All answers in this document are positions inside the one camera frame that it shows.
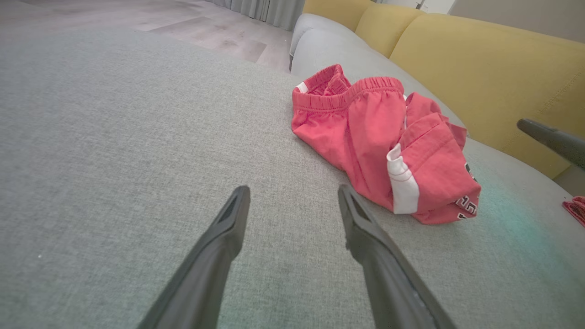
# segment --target sofa cushion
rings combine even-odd
[[[382,55],[390,57],[404,30],[424,14],[424,11],[404,6],[372,4],[362,15],[356,35]]]
[[[569,163],[516,122],[585,138],[585,44],[432,13],[407,27],[390,59],[449,104],[471,136],[548,177]]]
[[[355,31],[371,0],[304,0],[303,13],[313,13],[341,23]]]
[[[239,184],[218,328],[373,328],[345,174],[290,129],[301,79],[131,30],[0,48],[0,327],[135,328]],[[468,140],[476,219],[368,202],[459,328],[581,328],[585,229],[544,175]]]
[[[447,105],[406,71],[368,45],[348,47],[344,36],[331,31],[312,29],[303,35],[292,60],[291,73],[306,79],[333,64],[341,64],[351,83],[366,77],[395,77],[402,82],[405,94],[417,92],[433,99],[451,123],[465,127]]]
[[[367,44],[364,40],[353,33],[353,31],[335,22],[334,20],[330,20],[318,15],[313,15],[311,13],[304,13],[298,18],[297,24],[294,26],[290,49],[291,56],[294,56],[297,43],[303,34],[311,29],[330,31],[335,35],[342,37],[348,47],[352,47],[353,44],[367,47]]]

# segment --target red fabric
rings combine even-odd
[[[564,201],[563,207],[585,227],[585,197],[574,197],[573,201]]]
[[[345,171],[358,193],[393,210],[386,154],[400,143],[420,190],[416,219],[441,224],[476,215],[481,187],[462,153],[466,130],[434,101],[414,93],[405,102],[402,84],[390,77],[351,85],[340,65],[304,83],[307,92],[292,94],[292,131]]]

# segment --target gray fabric upholstery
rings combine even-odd
[[[347,183],[290,131],[298,77],[130,30],[0,49],[0,327],[132,328],[233,188],[252,204],[218,328],[372,328]],[[554,182],[468,140],[476,219],[369,203],[460,328],[579,328],[585,229]]]
[[[348,47],[344,36],[328,30],[312,29],[303,34],[292,60],[291,73],[306,79],[333,64],[341,64],[351,83],[366,77],[395,77],[402,82],[407,95],[416,91],[433,99],[450,122],[465,127],[447,105],[391,60],[368,45]]]
[[[358,37],[355,33],[353,33],[352,30],[335,22],[334,20],[330,20],[311,13],[304,13],[298,18],[297,24],[294,26],[290,50],[291,56],[294,56],[297,44],[299,40],[301,40],[303,34],[311,29],[329,31],[335,34],[337,37],[342,37],[346,47],[352,47],[352,45],[354,45],[370,48],[370,46],[368,46],[361,37]]]

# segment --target elastic waistband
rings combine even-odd
[[[404,95],[404,87],[400,80],[391,77],[369,77],[350,85],[339,64],[324,68],[303,83],[308,91],[302,92],[299,87],[295,87],[292,91],[292,104],[294,108],[306,111],[340,111],[366,91],[387,90],[399,93],[400,97]],[[329,84],[334,93],[339,94],[310,94],[314,89],[325,83]]]

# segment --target white wall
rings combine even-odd
[[[457,0],[450,14],[585,43],[585,0]]]
[[[384,4],[406,6],[410,8],[416,8],[421,0],[381,0],[379,1]],[[449,9],[455,0],[426,0],[424,11],[436,12],[436,13],[448,13]]]
[[[429,8],[427,12],[449,13],[455,0],[426,0],[425,5]]]

